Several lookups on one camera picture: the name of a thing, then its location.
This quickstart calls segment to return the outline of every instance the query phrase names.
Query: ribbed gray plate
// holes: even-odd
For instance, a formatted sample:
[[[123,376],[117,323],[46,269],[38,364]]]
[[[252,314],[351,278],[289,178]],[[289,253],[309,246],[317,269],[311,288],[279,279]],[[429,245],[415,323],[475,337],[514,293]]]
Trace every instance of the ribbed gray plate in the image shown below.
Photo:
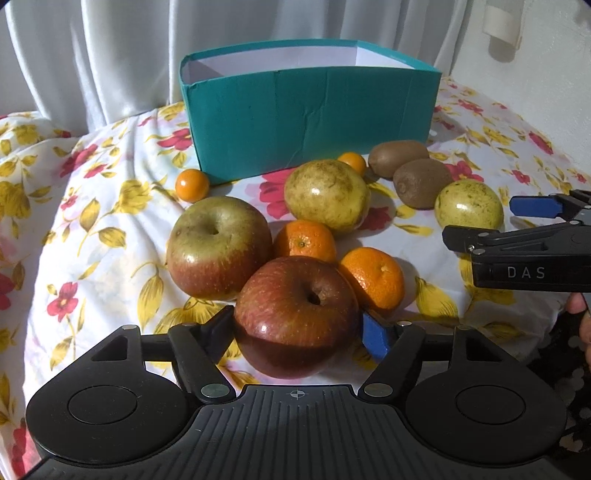
[[[83,468],[55,459],[31,480],[567,480],[550,462],[486,469],[432,452],[392,407],[347,386],[248,386],[201,409],[172,447],[133,465]]]

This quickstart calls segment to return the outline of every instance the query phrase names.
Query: small orange fruit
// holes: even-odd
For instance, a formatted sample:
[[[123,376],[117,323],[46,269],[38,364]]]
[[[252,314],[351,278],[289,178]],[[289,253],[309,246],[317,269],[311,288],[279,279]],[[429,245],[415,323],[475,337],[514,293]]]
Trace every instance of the small orange fruit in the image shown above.
[[[276,257],[305,255],[328,263],[336,262],[335,239],[326,225],[294,220],[281,229],[273,242]]]
[[[362,307],[385,313],[404,298],[404,275],[390,255],[371,247],[351,250],[340,261],[340,272],[351,283]]]
[[[349,167],[353,168],[353,170],[355,170],[362,177],[363,175],[365,175],[367,165],[365,163],[365,159],[358,153],[343,153],[339,158],[337,158],[337,160],[346,163]]]
[[[185,202],[198,202],[204,199],[209,192],[209,178],[201,170],[188,168],[178,174],[174,191],[178,198]]]

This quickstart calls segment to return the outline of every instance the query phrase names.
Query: cardboard box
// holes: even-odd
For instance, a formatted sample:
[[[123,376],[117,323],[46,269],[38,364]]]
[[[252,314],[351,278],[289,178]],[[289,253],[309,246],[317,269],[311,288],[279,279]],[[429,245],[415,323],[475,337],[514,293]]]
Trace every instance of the cardboard box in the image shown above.
[[[212,184],[381,142],[426,142],[441,73],[355,40],[279,40],[188,55],[180,81]]]

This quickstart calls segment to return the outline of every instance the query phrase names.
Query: floral fabric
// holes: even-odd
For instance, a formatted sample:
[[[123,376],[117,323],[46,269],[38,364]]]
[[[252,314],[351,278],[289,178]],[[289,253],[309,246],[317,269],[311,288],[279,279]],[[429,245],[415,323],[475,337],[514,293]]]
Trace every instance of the floral fabric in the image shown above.
[[[512,217],[511,196],[568,192],[591,181],[518,115],[451,79],[441,83],[432,129],[432,157],[454,178],[484,181],[497,191],[506,229],[541,223]],[[163,333],[178,323],[203,323],[222,307],[187,297],[164,264],[168,234],[187,206],[177,200],[174,182],[187,167],[198,163],[182,103],[82,138],[34,112],[0,118],[0,471],[6,480],[38,459],[24,412],[45,382],[121,325]],[[288,173],[219,186],[212,194],[249,201],[275,234],[292,219],[283,198]],[[370,213],[358,231],[339,238],[338,250],[343,255],[362,244],[399,260],[407,294],[391,320],[447,333],[470,324],[525,359],[566,296],[475,288],[469,261],[445,248],[433,212],[404,206],[389,181],[369,178],[368,184]],[[291,383],[357,389],[374,366],[358,342],[322,374]],[[147,368],[174,378],[169,364]],[[279,382],[254,371],[236,343],[219,368],[237,389]]]

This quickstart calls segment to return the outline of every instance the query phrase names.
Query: kiwi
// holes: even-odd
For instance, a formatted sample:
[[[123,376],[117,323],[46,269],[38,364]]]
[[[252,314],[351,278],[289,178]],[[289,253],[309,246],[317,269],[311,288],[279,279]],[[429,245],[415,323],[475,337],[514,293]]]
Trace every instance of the kiwi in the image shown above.
[[[447,167],[432,158],[420,158],[402,165],[394,173],[394,188],[403,204],[416,210],[435,207],[437,195],[453,182]]]
[[[416,140],[396,140],[373,147],[368,164],[377,176],[391,180],[402,165],[419,158],[429,158],[425,145]]]

